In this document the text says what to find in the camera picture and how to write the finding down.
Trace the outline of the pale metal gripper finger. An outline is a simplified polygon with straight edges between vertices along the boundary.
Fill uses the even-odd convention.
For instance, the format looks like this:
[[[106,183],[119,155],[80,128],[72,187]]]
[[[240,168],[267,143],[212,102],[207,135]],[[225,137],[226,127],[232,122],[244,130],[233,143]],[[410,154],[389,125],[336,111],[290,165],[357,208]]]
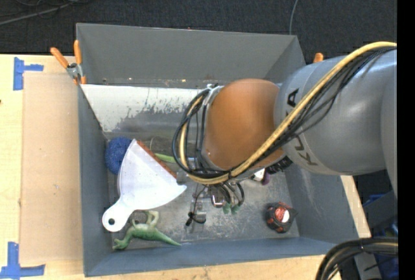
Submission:
[[[189,232],[201,233],[204,230],[204,224],[206,223],[206,212],[197,211],[189,213]]]
[[[203,197],[204,190],[201,189],[200,191],[195,193],[194,203],[193,203],[193,212],[197,213],[198,211],[203,210]]]

